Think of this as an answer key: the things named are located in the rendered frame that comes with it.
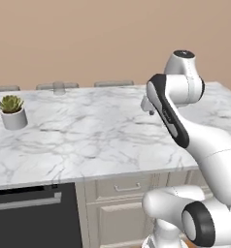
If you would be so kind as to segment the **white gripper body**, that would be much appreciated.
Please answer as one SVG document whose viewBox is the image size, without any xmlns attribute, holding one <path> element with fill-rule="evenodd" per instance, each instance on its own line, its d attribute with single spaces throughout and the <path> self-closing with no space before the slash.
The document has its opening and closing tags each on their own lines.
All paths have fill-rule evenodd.
<svg viewBox="0 0 231 248">
<path fill-rule="evenodd" d="M 144 112 L 148 112 L 148 113 L 154 113 L 154 106 L 152 105 L 152 103 L 149 101 L 147 96 L 144 96 L 141 102 L 141 109 Z"/>
</svg>

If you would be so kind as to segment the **beige drawer front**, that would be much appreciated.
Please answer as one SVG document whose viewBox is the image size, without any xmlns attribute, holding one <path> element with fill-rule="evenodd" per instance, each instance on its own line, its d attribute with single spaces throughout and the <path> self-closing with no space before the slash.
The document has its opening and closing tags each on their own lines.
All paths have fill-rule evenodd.
<svg viewBox="0 0 231 248">
<path fill-rule="evenodd" d="M 131 188 L 139 182 L 142 188 L 138 191 L 130 192 L 117 192 L 114 185 L 118 185 L 120 188 Z M 123 176 L 114 177 L 110 179 L 101 179 L 95 182 L 96 185 L 96 199 L 122 199 L 122 198 L 133 198 L 139 197 L 147 190 L 150 189 L 152 182 L 151 174 L 133 175 L 133 176 Z"/>
<path fill-rule="evenodd" d="M 168 175 L 167 186 L 197 185 L 202 188 L 206 195 L 211 190 L 199 170 L 175 171 Z"/>
</svg>

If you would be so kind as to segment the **clear glass cup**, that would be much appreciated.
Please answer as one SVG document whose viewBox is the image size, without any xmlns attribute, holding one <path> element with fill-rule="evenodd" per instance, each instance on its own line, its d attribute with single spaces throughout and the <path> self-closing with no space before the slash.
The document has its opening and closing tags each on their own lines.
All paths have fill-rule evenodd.
<svg viewBox="0 0 231 248">
<path fill-rule="evenodd" d="M 53 94 L 54 95 L 64 95 L 66 93 L 65 91 L 65 85 L 62 81 L 55 81 L 53 84 Z"/>
</svg>

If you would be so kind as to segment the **grey stool seat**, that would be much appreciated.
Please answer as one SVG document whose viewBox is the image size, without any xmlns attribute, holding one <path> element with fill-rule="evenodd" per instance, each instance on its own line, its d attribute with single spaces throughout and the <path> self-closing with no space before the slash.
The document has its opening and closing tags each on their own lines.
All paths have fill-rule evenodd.
<svg viewBox="0 0 231 248">
<path fill-rule="evenodd" d="M 63 82 L 65 89 L 67 88 L 79 88 L 79 84 L 76 82 Z M 44 83 L 36 86 L 36 90 L 53 90 L 52 83 Z"/>
<path fill-rule="evenodd" d="M 133 80 L 107 80 L 107 81 L 96 81 L 94 87 L 120 87 L 120 86 L 131 86 L 134 85 Z"/>
<path fill-rule="evenodd" d="M 3 85 L 0 86 L 0 92 L 7 92 L 7 91 L 20 91 L 18 85 Z"/>
</svg>

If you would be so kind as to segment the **beige cupboard door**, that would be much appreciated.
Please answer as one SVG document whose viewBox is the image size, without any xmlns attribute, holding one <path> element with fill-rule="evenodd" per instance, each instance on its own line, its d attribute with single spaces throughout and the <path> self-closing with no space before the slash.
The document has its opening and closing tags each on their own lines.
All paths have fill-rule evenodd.
<svg viewBox="0 0 231 248">
<path fill-rule="evenodd" d="M 140 201 L 89 203 L 86 209 L 90 248 L 141 246 L 153 230 Z"/>
</svg>

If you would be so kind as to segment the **succulent in white pot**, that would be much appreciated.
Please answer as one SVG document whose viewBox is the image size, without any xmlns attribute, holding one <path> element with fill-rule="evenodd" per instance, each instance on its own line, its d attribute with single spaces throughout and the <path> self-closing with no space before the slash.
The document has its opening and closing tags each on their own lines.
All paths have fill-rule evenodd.
<svg viewBox="0 0 231 248">
<path fill-rule="evenodd" d="M 24 101 L 16 95 L 7 95 L 0 101 L 1 118 L 7 130 L 20 130 L 27 126 L 28 120 Z"/>
</svg>

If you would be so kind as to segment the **black dishwasher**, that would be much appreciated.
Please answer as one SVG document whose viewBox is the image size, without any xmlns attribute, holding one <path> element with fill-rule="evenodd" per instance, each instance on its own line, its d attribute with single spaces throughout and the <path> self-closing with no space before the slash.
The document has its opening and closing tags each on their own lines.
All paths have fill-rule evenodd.
<svg viewBox="0 0 231 248">
<path fill-rule="evenodd" d="M 0 248 L 83 248 L 73 183 L 0 190 L 0 203 L 52 198 L 61 203 L 0 210 Z"/>
</svg>

